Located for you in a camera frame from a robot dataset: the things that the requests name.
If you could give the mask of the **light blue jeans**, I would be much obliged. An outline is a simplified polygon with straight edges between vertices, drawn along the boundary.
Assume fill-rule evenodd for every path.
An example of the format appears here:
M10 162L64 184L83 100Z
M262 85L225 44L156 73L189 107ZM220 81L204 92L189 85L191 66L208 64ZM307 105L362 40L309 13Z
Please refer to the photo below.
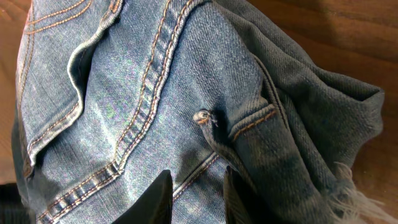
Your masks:
M17 187L36 223L113 223L169 170L171 223L226 223L230 166L280 223L395 223L351 172L383 101L247 1L32 1Z

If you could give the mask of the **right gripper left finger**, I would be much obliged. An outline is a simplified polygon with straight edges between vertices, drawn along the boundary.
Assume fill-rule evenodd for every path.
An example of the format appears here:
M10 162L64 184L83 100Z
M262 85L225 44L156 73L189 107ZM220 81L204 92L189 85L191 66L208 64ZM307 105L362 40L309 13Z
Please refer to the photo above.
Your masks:
M169 170L163 170L139 199L113 224L171 224L173 182Z

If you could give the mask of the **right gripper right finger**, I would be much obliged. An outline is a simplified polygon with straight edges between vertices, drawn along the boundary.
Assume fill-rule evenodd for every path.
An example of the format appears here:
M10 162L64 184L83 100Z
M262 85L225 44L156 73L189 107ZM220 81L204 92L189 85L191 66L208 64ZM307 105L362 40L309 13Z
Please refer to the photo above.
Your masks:
M226 223L280 223L262 199L230 166L226 168L224 173L223 196Z

